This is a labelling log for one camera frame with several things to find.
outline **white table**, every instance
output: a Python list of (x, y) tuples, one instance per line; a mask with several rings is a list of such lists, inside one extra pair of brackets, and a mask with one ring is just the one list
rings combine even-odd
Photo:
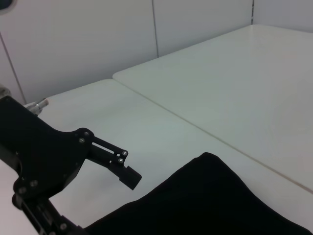
[[(78, 176), (52, 198), (60, 214), (82, 227), (139, 199), (203, 152), (219, 156), (267, 205), (313, 231), (313, 195), (114, 80), (49, 98), (41, 118), (52, 127), (80, 127), (129, 151), (125, 165), (142, 175), (131, 191), (107, 169), (85, 161)], [(11, 203), (16, 173), (0, 163), (0, 233), (35, 235)]]
[(313, 191), (313, 34), (248, 26), (113, 78)]

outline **black cloth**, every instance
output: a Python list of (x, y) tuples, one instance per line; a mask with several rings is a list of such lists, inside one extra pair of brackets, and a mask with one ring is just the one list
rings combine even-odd
[(86, 231), (91, 235), (311, 234), (265, 205), (225, 163), (209, 153)]
[(8, 8), (12, 4), (12, 0), (0, 0), (0, 10)]

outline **silver metal part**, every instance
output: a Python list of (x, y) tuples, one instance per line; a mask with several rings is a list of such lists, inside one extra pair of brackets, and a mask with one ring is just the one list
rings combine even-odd
[(67, 229), (67, 224), (66, 224), (66, 223), (61, 224), (61, 225), (60, 225), (60, 229), (61, 229), (62, 231), (64, 231), (65, 229)]
[(11, 96), (10, 90), (0, 83), (0, 99), (7, 95)]
[(79, 138), (79, 139), (78, 139), (78, 142), (79, 142), (79, 143), (85, 143), (85, 139), (84, 139), (84, 138)]
[(49, 104), (49, 101), (45, 98), (39, 102), (32, 103), (26, 108), (29, 111), (31, 111), (33, 114), (39, 115), (43, 111), (43, 108), (48, 106), (48, 104)]

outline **screw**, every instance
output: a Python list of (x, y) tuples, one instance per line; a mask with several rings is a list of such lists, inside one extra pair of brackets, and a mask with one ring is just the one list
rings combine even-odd
[(79, 143), (85, 143), (85, 139), (84, 139), (84, 138), (79, 138), (79, 139), (78, 139), (78, 142), (79, 142)]
[(26, 191), (27, 191), (26, 187), (21, 187), (19, 189), (19, 194), (24, 194), (24, 193), (26, 193)]
[(61, 225), (60, 225), (60, 229), (61, 229), (62, 231), (64, 231), (65, 229), (67, 229), (67, 224), (66, 224), (66, 223), (61, 224)]
[(37, 180), (33, 180), (33, 181), (31, 181), (29, 184), (30, 184), (30, 186), (32, 186), (32, 187), (36, 187), (36, 186), (38, 185), (38, 181), (37, 181)]

